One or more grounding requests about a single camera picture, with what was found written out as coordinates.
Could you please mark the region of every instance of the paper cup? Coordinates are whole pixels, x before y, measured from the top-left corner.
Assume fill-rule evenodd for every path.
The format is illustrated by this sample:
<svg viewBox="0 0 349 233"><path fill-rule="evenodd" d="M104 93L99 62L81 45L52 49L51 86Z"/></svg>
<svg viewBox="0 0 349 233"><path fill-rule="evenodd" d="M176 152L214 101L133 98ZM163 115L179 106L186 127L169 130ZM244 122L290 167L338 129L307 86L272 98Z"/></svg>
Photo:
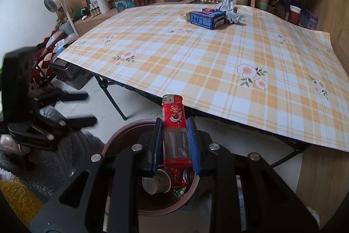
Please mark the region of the paper cup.
<svg viewBox="0 0 349 233"><path fill-rule="evenodd" d="M171 179L164 170L159 169L153 178L142 178L142 185L148 194L154 195L168 192L171 188Z"/></svg>

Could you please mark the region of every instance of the flower print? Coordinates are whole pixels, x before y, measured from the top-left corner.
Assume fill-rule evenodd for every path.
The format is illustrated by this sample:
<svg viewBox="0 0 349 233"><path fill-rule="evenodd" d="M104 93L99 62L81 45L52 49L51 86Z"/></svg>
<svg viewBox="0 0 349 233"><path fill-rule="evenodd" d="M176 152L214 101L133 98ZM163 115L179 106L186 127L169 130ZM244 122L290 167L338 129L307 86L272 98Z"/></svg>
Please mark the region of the flower print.
<svg viewBox="0 0 349 233"><path fill-rule="evenodd" d="M316 84L321 88L321 90L326 91L326 86L325 83L319 78L316 79Z"/></svg>
<svg viewBox="0 0 349 233"><path fill-rule="evenodd" d="M313 84L313 88L316 94L320 94L321 93L321 89L317 84Z"/></svg>
<svg viewBox="0 0 349 233"><path fill-rule="evenodd" d="M123 61L122 60L117 60L114 64L113 64L113 67L114 68L118 68L120 66L123 65Z"/></svg>
<svg viewBox="0 0 349 233"><path fill-rule="evenodd" d="M263 80L262 78L257 78L254 81L254 84L260 89L260 90L266 90L269 88L269 84Z"/></svg>
<svg viewBox="0 0 349 233"><path fill-rule="evenodd" d="M257 71L253 66L249 64L240 64L237 68L238 74L242 74L245 78L254 78L257 74Z"/></svg>

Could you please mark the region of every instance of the white floor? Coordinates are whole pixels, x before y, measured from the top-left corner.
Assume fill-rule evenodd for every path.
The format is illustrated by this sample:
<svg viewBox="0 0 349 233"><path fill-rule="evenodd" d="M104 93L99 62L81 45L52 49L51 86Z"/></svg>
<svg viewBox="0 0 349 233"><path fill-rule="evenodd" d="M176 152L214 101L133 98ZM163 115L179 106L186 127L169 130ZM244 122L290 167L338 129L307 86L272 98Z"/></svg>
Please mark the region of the white floor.
<svg viewBox="0 0 349 233"><path fill-rule="evenodd" d="M56 86L64 90L76 92L72 87L54 81ZM95 78L84 87L90 99L87 102L72 102L56 105L65 117L85 116L93 114L98 119L98 125L88 129L103 142L122 126L140 119L156 118L162 115L161 107L145 99L139 94L117 85L108 87L109 92L117 102L123 113L128 117L124 121L108 100ZM283 144L273 136L266 136L257 131L248 131L240 127L227 125L218 121L196 117L197 128L210 133L212 140L225 146L232 153L247 156L251 152L259 153L269 164L292 152L292 148ZM275 168L289 187L295 191L301 169L301 154ZM194 204L191 212L176 211L172 214L156 217L140 217L140 232L176 232L176 233L204 233L208 232L208 224L203 222L208 211L202 206Z"/></svg>

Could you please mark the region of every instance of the yellow plaid tablecloth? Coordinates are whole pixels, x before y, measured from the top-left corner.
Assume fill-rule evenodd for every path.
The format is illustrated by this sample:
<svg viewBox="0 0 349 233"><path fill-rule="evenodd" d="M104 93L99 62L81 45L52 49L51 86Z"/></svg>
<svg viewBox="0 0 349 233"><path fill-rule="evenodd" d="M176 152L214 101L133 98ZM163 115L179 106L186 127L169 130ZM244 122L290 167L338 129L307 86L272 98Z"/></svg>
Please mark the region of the yellow plaid tablecloth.
<svg viewBox="0 0 349 233"><path fill-rule="evenodd" d="M210 5L127 9L60 58L186 106L279 135L349 151L349 79L325 32L239 6L237 25L178 18Z"/></svg>

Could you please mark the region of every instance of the metal bolt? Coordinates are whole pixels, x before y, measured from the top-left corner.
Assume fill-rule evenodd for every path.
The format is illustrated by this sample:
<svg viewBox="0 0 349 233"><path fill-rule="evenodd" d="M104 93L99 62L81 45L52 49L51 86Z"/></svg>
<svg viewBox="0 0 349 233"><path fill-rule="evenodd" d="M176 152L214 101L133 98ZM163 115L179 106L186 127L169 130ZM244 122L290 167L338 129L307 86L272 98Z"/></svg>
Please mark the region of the metal bolt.
<svg viewBox="0 0 349 233"><path fill-rule="evenodd" d="M92 156L91 156L91 161L92 162L98 162L100 159L102 158L102 156L100 155L100 154L93 154Z"/></svg>
<svg viewBox="0 0 349 233"><path fill-rule="evenodd" d="M208 147L209 147L209 149L211 149L211 150L218 150L218 149L219 149L219 144L217 144L217 143L211 143Z"/></svg>
<svg viewBox="0 0 349 233"><path fill-rule="evenodd" d="M261 156L259 156L258 153L251 153L250 154L250 159L253 161L258 161L260 159Z"/></svg>
<svg viewBox="0 0 349 233"><path fill-rule="evenodd" d="M137 143L137 144L132 145L131 148L132 148L133 151L139 151L139 150L142 149L142 145Z"/></svg>
<svg viewBox="0 0 349 233"><path fill-rule="evenodd" d="M50 133L47 135L47 138L49 140L54 140L55 139L55 137L52 134L50 134Z"/></svg>

